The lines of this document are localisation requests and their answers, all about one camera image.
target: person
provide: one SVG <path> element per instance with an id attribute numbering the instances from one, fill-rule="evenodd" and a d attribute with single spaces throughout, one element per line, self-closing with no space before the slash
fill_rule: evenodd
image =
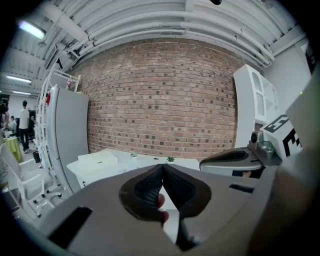
<path id="1" fill-rule="evenodd" d="M 12 115 L 10 118 L 10 123 L 9 123 L 10 130 L 12 131 L 13 134 L 17 132 L 17 123 L 15 120 L 15 117 Z"/>
<path id="2" fill-rule="evenodd" d="M 34 127 L 37 124 L 34 116 L 31 116 L 31 121 L 33 122 L 33 127 Z"/>
<path id="3" fill-rule="evenodd" d="M 28 127 L 29 127 L 29 111 L 27 110 L 28 102 L 26 100 L 23 101 L 23 109 L 20 110 L 20 123 L 19 123 L 19 132 L 20 132 L 20 139 L 23 146 L 24 153 L 27 153 L 29 149 L 29 142 L 28 142 Z"/>
<path id="4" fill-rule="evenodd" d="M 2 104 L 0 104 L 0 116 L 1 116 L 1 120 L 2 120 L 2 115 L 5 115 L 4 117 L 4 128 L 8 127 L 8 121 L 9 121 L 9 113 L 8 113 L 8 101 L 6 99 L 4 99 L 2 101 Z"/>

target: yellow object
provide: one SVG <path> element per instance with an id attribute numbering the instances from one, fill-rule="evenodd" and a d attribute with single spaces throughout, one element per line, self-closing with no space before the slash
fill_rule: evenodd
<path id="1" fill-rule="evenodd" d="M 13 153 L 15 159 L 18 161 L 18 163 L 21 163 L 23 161 L 23 157 L 20 151 L 20 147 L 18 144 L 18 138 L 17 137 L 10 137 L 3 139 L 4 143 L 7 144 L 10 151 Z"/>

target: white shelf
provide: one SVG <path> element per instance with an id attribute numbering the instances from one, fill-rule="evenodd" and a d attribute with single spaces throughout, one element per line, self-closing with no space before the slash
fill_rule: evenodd
<path id="1" fill-rule="evenodd" d="M 246 147 L 255 123 L 269 124 L 279 116 L 277 89 L 258 71 L 244 65 L 234 74 L 237 95 L 235 147 Z"/>

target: man in white shirt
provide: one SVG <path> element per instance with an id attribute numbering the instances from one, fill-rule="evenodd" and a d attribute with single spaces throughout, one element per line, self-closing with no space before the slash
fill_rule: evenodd
<path id="1" fill-rule="evenodd" d="M 12 131 L 13 134 L 17 133 L 17 123 L 16 123 L 15 117 L 13 115 L 10 118 L 9 127 L 10 127 L 10 130 Z"/>
<path id="2" fill-rule="evenodd" d="M 29 111 L 27 108 L 28 102 L 26 100 L 23 101 L 23 109 L 20 110 L 20 122 L 19 122 L 19 131 L 20 131 L 20 139 L 23 146 L 24 153 L 27 153 L 29 149 L 28 142 L 28 128 L 29 128 Z"/>

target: trash bin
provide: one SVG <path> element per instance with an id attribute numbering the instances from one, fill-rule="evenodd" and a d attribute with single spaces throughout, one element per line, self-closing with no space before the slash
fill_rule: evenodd
<path id="1" fill-rule="evenodd" d="M 36 163 L 40 163 L 40 157 L 39 157 L 39 152 L 33 152 L 33 158 L 35 160 Z"/>

